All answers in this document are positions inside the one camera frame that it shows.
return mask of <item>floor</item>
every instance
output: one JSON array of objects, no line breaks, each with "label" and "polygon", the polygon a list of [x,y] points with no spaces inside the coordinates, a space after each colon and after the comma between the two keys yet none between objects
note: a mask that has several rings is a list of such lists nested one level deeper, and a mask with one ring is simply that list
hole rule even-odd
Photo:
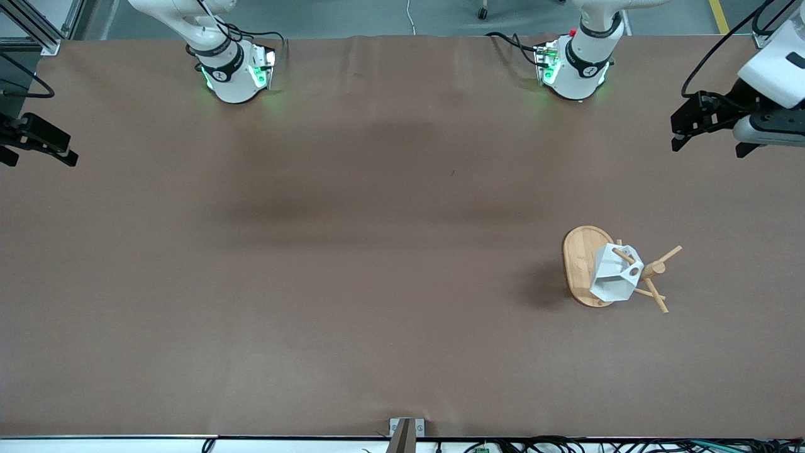
[{"label": "floor", "polygon": [[[290,39],[353,35],[408,35],[406,0],[241,0],[225,18],[244,30],[282,32]],[[579,12],[557,0],[489,0],[485,21],[476,17],[480,0],[411,0],[420,35],[484,35],[489,31],[536,35],[577,27]],[[675,0],[652,10],[629,12],[635,35],[718,33],[704,0]],[[174,39],[175,33],[137,12],[127,0],[98,0],[85,39]]]}]

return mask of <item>white polyhedron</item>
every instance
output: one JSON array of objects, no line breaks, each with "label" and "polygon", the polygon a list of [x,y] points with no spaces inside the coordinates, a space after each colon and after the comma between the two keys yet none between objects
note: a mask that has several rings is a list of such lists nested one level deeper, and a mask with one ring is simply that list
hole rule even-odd
[{"label": "white polyhedron", "polygon": [[[634,264],[616,255],[615,248],[631,256]],[[626,301],[637,288],[642,272],[643,262],[631,246],[608,243],[596,251],[590,293],[604,302]]]}]

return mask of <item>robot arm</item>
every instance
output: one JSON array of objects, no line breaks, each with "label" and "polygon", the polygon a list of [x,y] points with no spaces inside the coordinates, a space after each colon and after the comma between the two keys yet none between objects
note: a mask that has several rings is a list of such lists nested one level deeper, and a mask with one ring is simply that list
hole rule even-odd
[{"label": "robot arm", "polygon": [[224,102],[241,103],[268,88],[274,49],[235,40],[217,15],[237,0],[129,0],[136,10],[169,26],[190,45],[201,62],[207,86]]},{"label": "robot arm", "polygon": [[559,96],[584,99],[604,82],[609,60],[623,36],[621,10],[651,8],[670,0],[572,0],[581,11],[575,35],[564,35],[538,50],[538,62],[547,66],[538,78]]},{"label": "robot arm", "polygon": [[674,151],[696,135],[721,129],[733,130],[738,157],[767,144],[805,147],[805,7],[777,29],[738,77],[729,93],[699,91],[671,116]]}]

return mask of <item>wooden dowel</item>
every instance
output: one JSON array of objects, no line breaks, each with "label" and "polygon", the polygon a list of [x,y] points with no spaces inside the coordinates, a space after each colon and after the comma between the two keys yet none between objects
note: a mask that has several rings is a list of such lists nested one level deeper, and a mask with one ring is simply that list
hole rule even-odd
[{"label": "wooden dowel", "polygon": [[680,250],[682,250],[682,246],[681,246],[681,245],[678,245],[678,246],[674,247],[674,250],[671,250],[671,251],[669,251],[668,253],[666,253],[665,255],[663,255],[663,257],[662,257],[662,258],[660,258],[658,261],[659,261],[660,263],[665,263],[665,261],[666,261],[668,258],[671,258],[672,256],[676,255],[677,253],[679,253],[679,251],[680,251]]},{"label": "wooden dowel", "polygon": [[612,251],[615,252],[615,255],[618,255],[621,258],[623,258],[624,260],[626,260],[627,263],[634,264],[634,258],[632,258],[631,256],[626,255],[623,251],[621,251],[621,249],[614,248],[614,249],[612,249]]},{"label": "wooden dowel", "polygon": [[[645,289],[635,288],[634,292],[637,294],[642,294],[643,296],[654,297],[654,294],[649,293]],[[665,300],[665,296],[661,295],[659,298]]]},{"label": "wooden dowel", "polygon": [[640,274],[640,278],[645,280],[646,278],[658,276],[663,272],[665,272],[665,263],[662,261],[652,261],[643,268],[643,273]]},{"label": "wooden dowel", "polygon": [[654,297],[654,301],[659,305],[659,309],[662,310],[663,313],[668,313],[668,307],[665,306],[665,302],[663,302],[662,298],[659,296],[657,288],[654,287],[654,282],[652,282],[650,278],[646,278],[646,285],[648,285],[651,296]]}]

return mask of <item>yellow floor stripe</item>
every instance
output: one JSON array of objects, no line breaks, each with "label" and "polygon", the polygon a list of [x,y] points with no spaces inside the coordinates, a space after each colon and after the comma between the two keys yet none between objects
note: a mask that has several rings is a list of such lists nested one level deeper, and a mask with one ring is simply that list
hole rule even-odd
[{"label": "yellow floor stripe", "polygon": [[727,25],[727,18],[724,17],[724,10],[721,9],[721,2],[710,0],[710,9],[712,10],[712,17],[716,18],[718,31],[722,35],[726,34],[729,31],[729,25]]}]

